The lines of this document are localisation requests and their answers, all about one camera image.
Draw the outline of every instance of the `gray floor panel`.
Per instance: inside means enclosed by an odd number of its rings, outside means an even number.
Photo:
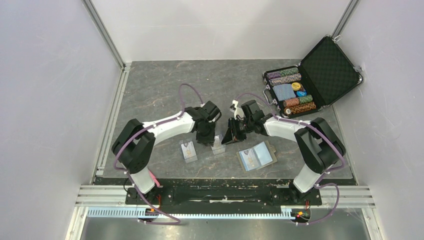
[[[222,112],[217,123],[217,132],[227,130],[227,119],[232,116],[229,106],[241,93],[251,92],[262,96],[264,85],[261,75],[264,71],[291,66],[298,59],[259,60],[192,60],[192,61],[142,61],[133,62],[114,129],[112,143],[125,124],[133,118],[140,122],[159,120],[176,114],[180,109],[178,86],[189,83],[196,87],[203,100],[215,103]],[[183,96],[186,106],[196,107],[199,100],[188,87]],[[244,103],[253,97],[243,97]],[[265,114],[269,109],[262,107]],[[341,138],[339,126],[332,107],[320,112],[302,116],[302,120],[322,117],[327,120]],[[302,166],[303,158],[297,143],[250,133],[244,142],[226,146],[225,153],[214,155],[210,147],[195,143],[198,160],[185,163],[179,141],[196,139],[195,133],[181,134],[159,143],[153,149],[148,164],[158,178],[294,178]],[[277,163],[244,173],[236,152],[253,147],[268,140],[276,148]],[[120,171],[113,169],[114,155],[109,152],[103,177],[122,178]],[[329,178],[352,178],[349,167],[333,172]]]

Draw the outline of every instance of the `white panel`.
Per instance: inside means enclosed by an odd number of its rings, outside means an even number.
[[[301,59],[349,0],[93,0],[125,61]]]
[[[336,111],[388,239],[422,239],[423,1],[361,1],[339,42],[364,83]],[[412,206],[405,212],[399,206]]]
[[[0,239],[64,239],[120,69],[79,0],[0,1],[0,56]]]

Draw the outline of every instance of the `purple cable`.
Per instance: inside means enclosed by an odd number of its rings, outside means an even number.
[[[308,225],[312,225],[312,224],[317,224],[317,223],[329,218],[331,215],[333,215],[334,211],[337,208],[337,205],[339,204],[339,199],[340,199],[339,187],[335,183],[327,183],[327,184],[324,184],[324,185],[321,185],[321,186],[315,186],[315,188],[316,189],[322,189],[322,188],[325,188],[327,186],[334,186],[335,190],[337,191],[337,198],[335,200],[334,207],[331,209],[331,211],[327,215],[325,215],[324,217],[317,219],[317,220],[314,220],[314,221],[311,221],[311,222],[296,222],[296,226],[297,225],[308,226]]]
[[[197,91],[197,89],[196,88],[194,88],[192,85],[190,85],[190,84],[188,84],[188,83],[182,83],[179,87],[178,87],[178,94],[179,94],[179,101],[180,101],[180,103],[181,103],[181,111],[180,111],[180,114],[178,115],[178,116],[176,116],[176,117],[173,117],[173,118],[170,118],[170,119],[166,119],[166,120],[163,120],[163,121],[160,121],[160,122],[157,122],[155,125],[156,125],[156,127],[157,126],[159,126],[159,125],[162,125],[162,124],[166,124],[166,123],[170,123],[170,122],[172,122],[172,121],[174,121],[174,120],[177,120],[178,118],[180,118],[183,114],[184,114],[184,110],[185,110],[185,108],[186,108],[186,103],[184,102],[184,99],[183,99],[183,96],[182,96],[182,94],[181,94],[181,88],[182,88],[182,86],[188,86],[188,87],[190,87],[191,89],[193,89],[194,90],[194,92],[197,94],[197,96],[199,97],[199,99],[200,99],[200,102],[201,102],[201,104],[204,104],[204,102],[203,102],[203,99],[202,99],[202,97],[200,96],[200,93]],[[151,129],[151,128],[153,128],[154,127],[154,125],[149,125],[149,126],[147,126],[147,127],[145,127],[145,128],[143,128],[143,129],[141,129],[140,131],[138,131],[138,132],[136,132],[133,136],[131,136],[125,143],[124,143],[124,145],[120,148],[120,150],[118,151],[118,153],[116,154],[116,157],[115,157],[115,161],[113,162],[113,168],[114,169],[116,169],[116,170],[122,170],[122,171],[127,171],[125,168],[123,168],[123,167],[118,167],[117,166],[117,164],[118,164],[118,159],[119,159],[119,157],[121,156],[121,154],[122,154],[122,152],[125,150],[125,148],[126,147],[128,147],[128,145],[130,144],[130,143],[132,143],[133,141],[134,141],[134,139],[136,139],[140,134],[142,134],[142,133],[144,133],[145,131],[147,131],[147,130],[149,130],[149,129]],[[170,218],[170,219],[173,219],[173,220],[175,220],[176,222],[145,222],[146,224],[151,224],[151,225],[179,225],[180,223],[181,223],[181,220],[180,219],[178,219],[178,218],[176,218],[176,217],[174,217],[174,216],[171,216],[171,215],[169,215],[169,214],[167,214],[167,213],[165,213],[165,212],[163,212],[163,211],[161,211],[160,209],[158,209],[158,208],[156,208],[156,207],[154,207],[145,197],[144,197],[144,195],[142,194],[142,192],[140,191],[140,189],[139,189],[139,187],[137,187],[137,185],[134,183],[134,181],[133,181],[133,178],[130,176],[130,174],[129,173],[127,173],[127,176],[128,176],[128,179],[131,181],[131,183],[134,185],[134,188],[135,188],[135,190],[137,191],[137,193],[140,195],[140,197],[141,197],[141,199],[147,204],[147,205],[149,205],[152,209],[154,209],[154,210],[156,210],[158,213],[160,213],[160,214],[162,214],[162,215],[164,215],[164,216],[167,216],[168,218]]]
[[[337,148],[333,145],[333,143],[326,137],[326,136],[324,136],[324,134],[322,134],[318,129],[316,129],[315,127],[313,127],[313,126],[311,126],[310,124],[307,124],[307,123],[305,123],[305,122],[301,122],[301,121],[298,121],[298,120],[292,120],[292,119],[285,119],[285,118],[280,118],[280,117],[277,117],[276,116],[276,114],[274,113],[274,111],[273,111],[273,109],[271,108],[271,105],[267,102],[267,101],[265,101],[265,99],[263,99],[262,97],[260,97],[260,96],[258,96],[258,95],[256,95],[256,94],[254,94],[254,93],[250,93],[250,92],[246,92],[246,93],[242,93],[242,94],[240,94],[238,97],[236,97],[235,98],[235,100],[237,101],[239,98],[241,98],[243,95],[251,95],[251,96],[254,96],[254,97],[256,97],[256,98],[258,98],[258,99],[260,99],[262,102],[264,102],[270,109],[271,109],[271,113],[272,113],[272,115],[274,116],[274,118],[276,118],[278,121],[280,121],[280,120],[282,120],[283,122],[288,122],[288,123],[293,123],[293,124],[301,124],[301,125],[303,125],[303,126],[306,126],[306,127],[308,127],[308,128],[310,128],[310,129],[312,129],[315,133],[317,133],[330,147],[331,147],[331,149],[335,152],[335,154],[337,155],[337,157],[341,160],[341,165],[340,166],[338,166],[338,167],[333,167],[333,168],[330,168],[330,169],[328,169],[327,170],[327,173],[330,173],[329,171],[334,171],[334,170],[339,170],[339,169],[342,169],[342,168],[344,168],[345,167],[345,164],[346,164],[346,161],[345,161],[345,159],[343,158],[343,156],[340,154],[340,152],[337,150]],[[322,220],[325,220],[325,219],[327,219],[328,217],[330,217],[331,215],[333,215],[333,213],[334,213],[334,211],[336,210],[336,208],[337,208],[337,205],[339,204],[339,198],[340,198],[340,191],[339,191],[339,187],[335,184],[335,183],[327,183],[327,184],[324,184],[324,185],[321,185],[321,186],[319,186],[319,185],[317,185],[317,184],[319,184],[320,182],[321,182],[321,180],[323,179],[323,177],[324,177],[324,174],[322,174],[319,178],[318,178],[318,180],[315,182],[315,188],[316,189],[322,189],[322,188],[325,188],[325,187],[327,187],[327,186],[334,186],[335,187],[335,189],[337,190],[337,199],[336,199],[336,201],[335,201],[335,204],[334,204],[334,207],[331,209],[331,211],[326,215],[326,216],[324,216],[323,218],[320,218],[320,219],[318,219],[318,220],[314,220],[314,221],[311,221],[311,222],[305,222],[305,223],[300,223],[300,222],[297,222],[296,224],[297,225],[303,225],[303,226],[307,226],[307,225],[311,225],[311,224],[316,224],[316,223],[319,223],[319,222],[321,222]]]

